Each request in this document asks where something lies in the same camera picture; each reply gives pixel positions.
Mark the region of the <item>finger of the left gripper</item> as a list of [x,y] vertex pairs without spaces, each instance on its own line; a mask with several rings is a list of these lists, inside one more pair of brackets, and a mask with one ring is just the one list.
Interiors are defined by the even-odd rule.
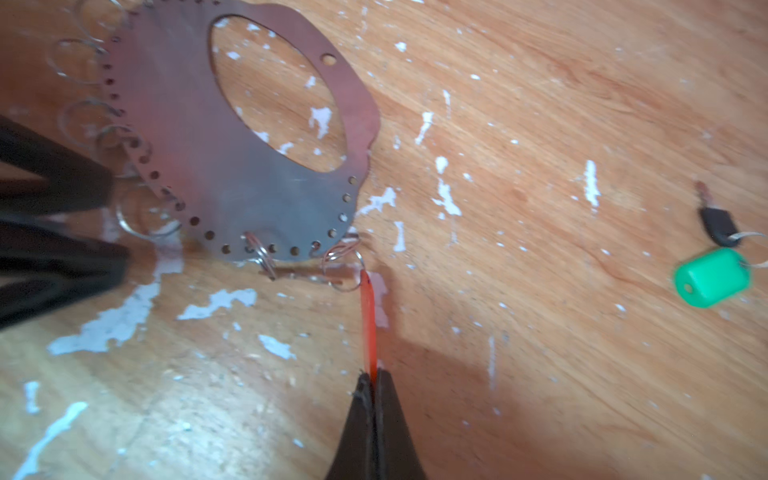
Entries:
[[107,292],[125,278],[129,250],[73,236],[56,222],[1,219],[1,327]]
[[3,214],[54,215],[106,206],[111,171],[7,117],[1,118],[1,167],[27,178],[1,179]]

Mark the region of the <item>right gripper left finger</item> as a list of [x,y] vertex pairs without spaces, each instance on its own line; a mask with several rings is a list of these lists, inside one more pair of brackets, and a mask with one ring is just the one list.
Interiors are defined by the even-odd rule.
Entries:
[[375,410],[370,375],[362,373],[326,480],[372,480],[376,474]]

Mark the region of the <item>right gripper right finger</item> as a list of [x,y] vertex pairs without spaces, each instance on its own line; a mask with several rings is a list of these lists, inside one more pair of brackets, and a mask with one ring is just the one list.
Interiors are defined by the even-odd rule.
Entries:
[[373,386],[373,425],[373,478],[426,479],[393,377],[383,369]]

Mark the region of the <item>red key tag with key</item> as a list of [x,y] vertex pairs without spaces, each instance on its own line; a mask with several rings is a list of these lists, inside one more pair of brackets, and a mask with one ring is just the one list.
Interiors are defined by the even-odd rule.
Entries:
[[363,357],[365,372],[369,375],[371,383],[376,382],[377,377],[377,351],[376,351],[376,306],[374,289],[368,272],[363,269],[360,272],[360,296],[361,314],[363,326]]

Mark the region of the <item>green key tag with key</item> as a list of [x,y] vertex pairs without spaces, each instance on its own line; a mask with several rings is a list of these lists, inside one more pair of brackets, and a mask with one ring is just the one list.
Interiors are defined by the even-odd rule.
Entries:
[[767,267],[767,261],[750,262],[737,251],[745,238],[767,235],[740,230],[730,212],[715,203],[703,181],[697,181],[695,189],[701,202],[699,218],[715,248],[681,263],[673,282],[686,304],[707,309],[747,290],[752,284],[752,271]]

